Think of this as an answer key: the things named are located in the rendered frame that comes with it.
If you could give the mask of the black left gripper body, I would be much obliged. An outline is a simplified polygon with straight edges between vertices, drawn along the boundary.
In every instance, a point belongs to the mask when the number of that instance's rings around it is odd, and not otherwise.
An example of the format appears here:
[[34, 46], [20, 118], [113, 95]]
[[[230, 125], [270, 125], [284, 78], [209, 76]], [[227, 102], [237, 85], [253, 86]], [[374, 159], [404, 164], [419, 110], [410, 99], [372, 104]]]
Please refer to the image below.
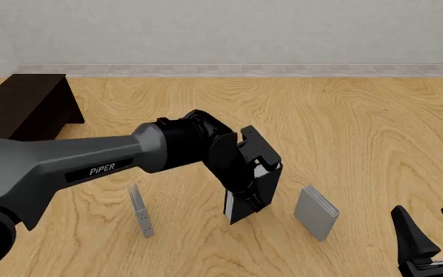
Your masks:
[[225, 188], [238, 199], [246, 202], [259, 202], [254, 170], [231, 173], [225, 182]]

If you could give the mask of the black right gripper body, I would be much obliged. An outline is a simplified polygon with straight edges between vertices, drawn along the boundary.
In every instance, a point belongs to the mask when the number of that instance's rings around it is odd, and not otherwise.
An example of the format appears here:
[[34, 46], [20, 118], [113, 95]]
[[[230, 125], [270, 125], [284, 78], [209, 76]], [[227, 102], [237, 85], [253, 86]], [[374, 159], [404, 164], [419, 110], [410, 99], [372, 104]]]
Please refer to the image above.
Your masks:
[[432, 260], [430, 253], [400, 254], [398, 269], [402, 277], [443, 277], [443, 260]]

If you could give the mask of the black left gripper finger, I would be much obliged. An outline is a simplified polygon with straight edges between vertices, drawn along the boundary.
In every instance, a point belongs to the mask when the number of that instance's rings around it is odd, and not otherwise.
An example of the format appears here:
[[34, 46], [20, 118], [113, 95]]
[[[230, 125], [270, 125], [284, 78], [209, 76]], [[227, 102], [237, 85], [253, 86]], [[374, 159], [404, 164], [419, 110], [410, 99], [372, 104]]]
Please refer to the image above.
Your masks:
[[268, 206], [263, 195], [259, 191], [246, 192], [242, 194], [242, 199], [251, 207], [253, 212], [260, 212]]

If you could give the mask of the thick grey book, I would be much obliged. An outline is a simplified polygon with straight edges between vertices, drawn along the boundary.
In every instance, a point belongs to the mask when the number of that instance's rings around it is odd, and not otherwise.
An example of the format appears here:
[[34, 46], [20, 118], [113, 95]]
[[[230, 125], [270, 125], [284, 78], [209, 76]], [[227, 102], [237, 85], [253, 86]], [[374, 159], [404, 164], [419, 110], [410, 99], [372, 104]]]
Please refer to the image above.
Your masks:
[[340, 211], [312, 184], [301, 189], [294, 216], [319, 242], [326, 240], [339, 215]]

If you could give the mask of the thin grey book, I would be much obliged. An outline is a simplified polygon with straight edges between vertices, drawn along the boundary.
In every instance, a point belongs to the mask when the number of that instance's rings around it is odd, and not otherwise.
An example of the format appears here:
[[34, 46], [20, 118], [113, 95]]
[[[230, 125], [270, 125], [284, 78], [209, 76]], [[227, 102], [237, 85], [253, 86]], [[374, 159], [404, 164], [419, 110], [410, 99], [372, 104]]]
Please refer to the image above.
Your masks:
[[152, 221], [149, 217], [148, 211], [145, 207], [145, 203], [138, 189], [138, 184], [130, 184], [127, 189], [135, 213], [135, 217], [138, 220], [144, 237], [152, 237], [155, 234], [152, 226]]

